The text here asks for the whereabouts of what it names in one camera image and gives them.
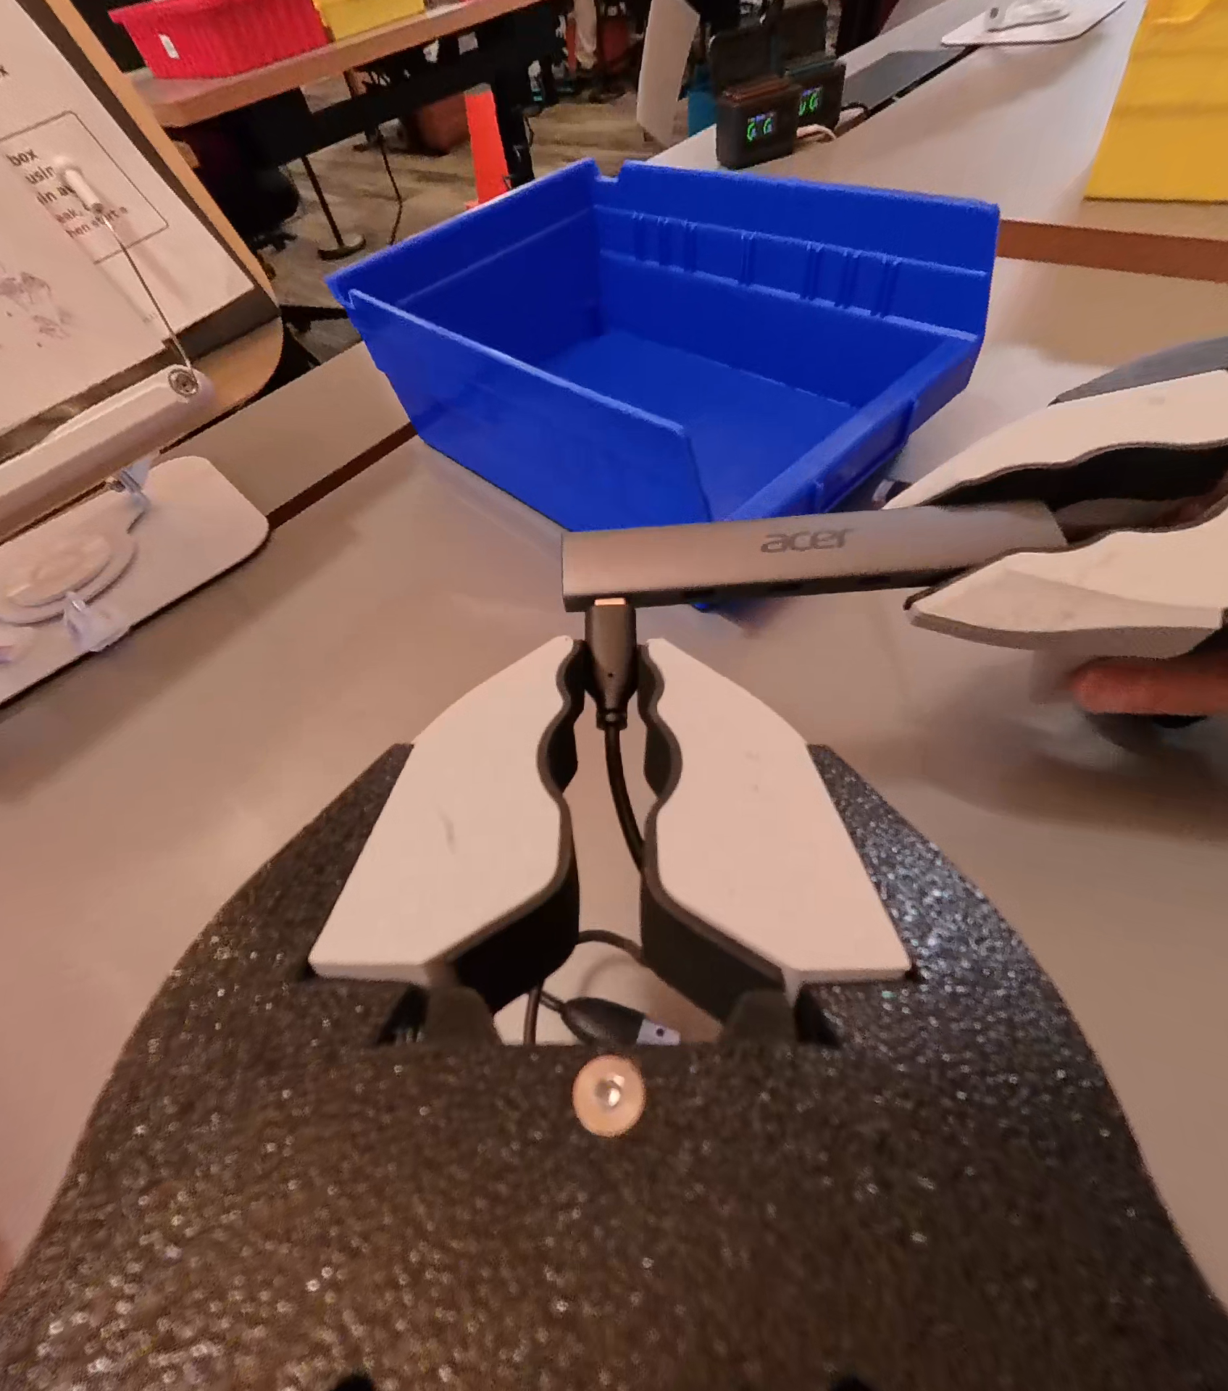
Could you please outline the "white board panel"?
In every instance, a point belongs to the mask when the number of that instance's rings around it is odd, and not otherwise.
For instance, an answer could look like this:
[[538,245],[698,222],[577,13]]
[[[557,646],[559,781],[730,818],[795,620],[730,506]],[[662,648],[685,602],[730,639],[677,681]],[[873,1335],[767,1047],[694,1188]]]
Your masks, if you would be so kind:
[[637,126],[658,150],[674,143],[680,89],[695,36],[721,21],[716,2],[649,2],[642,29],[636,92]]

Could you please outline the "blue plastic bin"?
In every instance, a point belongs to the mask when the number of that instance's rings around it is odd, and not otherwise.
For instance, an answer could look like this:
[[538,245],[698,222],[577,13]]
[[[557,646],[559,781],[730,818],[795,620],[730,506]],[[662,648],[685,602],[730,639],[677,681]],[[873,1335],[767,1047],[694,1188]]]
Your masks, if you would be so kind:
[[824,513],[970,380],[996,205],[592,162],[336,272],[420,439],[565,531]]

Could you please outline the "grey USB hub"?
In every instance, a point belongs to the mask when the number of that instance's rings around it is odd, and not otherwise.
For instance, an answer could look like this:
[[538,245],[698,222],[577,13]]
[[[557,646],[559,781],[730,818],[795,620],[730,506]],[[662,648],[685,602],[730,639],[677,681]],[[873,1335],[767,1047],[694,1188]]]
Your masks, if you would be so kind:
[[647,609],[919,589],[1067,544],[1047,510],[1029,503],[578,531],[561,542],[560,593],[581,612],[597,601]]

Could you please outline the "grey wood-edged table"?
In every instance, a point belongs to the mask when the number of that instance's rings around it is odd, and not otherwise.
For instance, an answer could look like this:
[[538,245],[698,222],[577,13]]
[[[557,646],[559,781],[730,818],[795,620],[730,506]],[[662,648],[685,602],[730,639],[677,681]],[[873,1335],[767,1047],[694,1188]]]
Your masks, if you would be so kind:
[[755,178],[996,205],[999,256],[1228,286],[1228,205],[1086,202],[1143,3],[1072,42],[979,49]]

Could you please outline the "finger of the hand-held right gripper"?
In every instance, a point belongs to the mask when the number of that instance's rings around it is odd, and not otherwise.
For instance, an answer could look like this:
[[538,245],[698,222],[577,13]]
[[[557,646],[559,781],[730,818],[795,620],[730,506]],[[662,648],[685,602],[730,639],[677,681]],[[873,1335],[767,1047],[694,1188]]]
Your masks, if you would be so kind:
[[1197,522],[1013,551],[906,605],[914,628],[1050,659],[1167,659],[1228,630],[1228,498]]
[[883,506],[1164,503],[1228,470],[1228,371],[1053,403],[968,445]]

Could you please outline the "wooden table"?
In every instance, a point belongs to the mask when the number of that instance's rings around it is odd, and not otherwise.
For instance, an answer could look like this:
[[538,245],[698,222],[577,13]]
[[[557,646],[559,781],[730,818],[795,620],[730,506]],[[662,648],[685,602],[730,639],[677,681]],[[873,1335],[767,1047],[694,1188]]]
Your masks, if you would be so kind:
[[555,3],[439,3],[422,13],[374,25],[236,78],[156,79],[138,69],[129,74],[129,83],[164,130],[182,130],[222,114],[244,110],[275,96],[294,93],[326,79],[361,71],[377,61],[424,49],[442,39],[470,34],[488,49],[494,49],[518,20],[555,25]]

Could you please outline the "orange traffic cone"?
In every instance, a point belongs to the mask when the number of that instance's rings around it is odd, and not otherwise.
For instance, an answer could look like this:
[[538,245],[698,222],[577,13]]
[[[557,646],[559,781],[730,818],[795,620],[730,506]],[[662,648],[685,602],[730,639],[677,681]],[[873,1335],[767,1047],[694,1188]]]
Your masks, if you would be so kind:
[[470,89],[464,96],[464,105],[474,192],[465,210],[471,211],[505,197],[510,191],[510,173],[491,88],[482,85]]

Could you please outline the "grey desk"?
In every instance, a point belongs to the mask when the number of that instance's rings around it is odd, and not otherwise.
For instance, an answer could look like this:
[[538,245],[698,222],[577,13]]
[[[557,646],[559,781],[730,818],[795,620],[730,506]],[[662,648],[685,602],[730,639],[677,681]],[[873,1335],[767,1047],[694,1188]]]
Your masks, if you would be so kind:
[[[552,526],[402,431],[361,350],[199,436],[254,558],[0,711],[0,1286],[122,1046],[237,886],[376,756],[569,630]],[[1228,723],[1122,754],[1026,655],[815,597],[646,629],[752,690],[1029,947],[1228,1308]]]

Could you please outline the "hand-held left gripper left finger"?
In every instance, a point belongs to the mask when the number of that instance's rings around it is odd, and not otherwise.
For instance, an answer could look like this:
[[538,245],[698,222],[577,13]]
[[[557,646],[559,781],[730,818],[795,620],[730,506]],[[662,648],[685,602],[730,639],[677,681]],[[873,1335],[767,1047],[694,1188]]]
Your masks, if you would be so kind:
[[415,737],[309,949],[327,980],[460,987],[497,1012],[574,949],[564,794],[577,773],[581,645],[556,636]]

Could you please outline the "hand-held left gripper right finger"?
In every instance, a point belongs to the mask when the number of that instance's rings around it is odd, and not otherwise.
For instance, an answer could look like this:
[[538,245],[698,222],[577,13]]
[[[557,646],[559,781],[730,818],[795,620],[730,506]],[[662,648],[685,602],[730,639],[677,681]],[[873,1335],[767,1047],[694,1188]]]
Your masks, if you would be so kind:
[[701,1012],[893,983],[911,969],[807,744],[664,638],[640,655],[640,922],[649,970]]

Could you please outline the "dark laptop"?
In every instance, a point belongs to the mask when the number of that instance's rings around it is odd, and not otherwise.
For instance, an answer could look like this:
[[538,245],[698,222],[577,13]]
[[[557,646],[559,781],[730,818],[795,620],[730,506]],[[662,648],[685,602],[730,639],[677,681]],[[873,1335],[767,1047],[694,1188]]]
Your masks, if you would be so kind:
[[896,51],[843,78],[842,108],[876,114],[966,58],[970,47]]

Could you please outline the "wooden document stand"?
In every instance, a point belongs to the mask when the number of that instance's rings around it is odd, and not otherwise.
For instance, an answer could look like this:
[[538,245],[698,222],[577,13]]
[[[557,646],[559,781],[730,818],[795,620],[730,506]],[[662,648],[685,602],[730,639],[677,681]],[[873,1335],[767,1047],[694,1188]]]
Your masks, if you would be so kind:
[[[70,3],[46,3],[129,117],[275,303],[263,272]],[[206,459],[174,449],[266,385],[280,312],[51,429],[0,462],[0,709],[245,562],[268,524]]]

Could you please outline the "yellow plastic bin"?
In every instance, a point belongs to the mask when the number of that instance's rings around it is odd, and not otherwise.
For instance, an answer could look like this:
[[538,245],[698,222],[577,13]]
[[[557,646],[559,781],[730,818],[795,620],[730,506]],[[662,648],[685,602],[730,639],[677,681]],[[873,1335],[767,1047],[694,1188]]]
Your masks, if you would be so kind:
[[1228,205],[1228,2],[1152,2],[1085,198]]
[[422,0],[338,0],[312,2],[331,42],[345,42],[384,25],[398,25],[422,16]]

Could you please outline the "white document stand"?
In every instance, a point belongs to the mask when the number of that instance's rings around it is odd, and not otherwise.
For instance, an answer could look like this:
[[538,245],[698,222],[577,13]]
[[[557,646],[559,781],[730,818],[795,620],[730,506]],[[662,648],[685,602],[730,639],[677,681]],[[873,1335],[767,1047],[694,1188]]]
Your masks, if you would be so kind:
[[1123,8],[1122,2],[991,3],[937,44],[945,49],[975,49],[1074,42],[1119,8]]

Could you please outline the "black battery charger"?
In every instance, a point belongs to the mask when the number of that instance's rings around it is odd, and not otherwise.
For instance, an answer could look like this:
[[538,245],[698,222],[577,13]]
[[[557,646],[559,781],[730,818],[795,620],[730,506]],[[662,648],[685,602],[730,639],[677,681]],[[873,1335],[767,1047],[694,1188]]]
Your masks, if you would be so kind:
[[800,87],[767,78],[731,87],[714,98],[714,157],[728,171],[777,162],[791,155]]
[[799,62],[784,72],[798,93],[795,135],[833,139],[843,114],[840,61]]

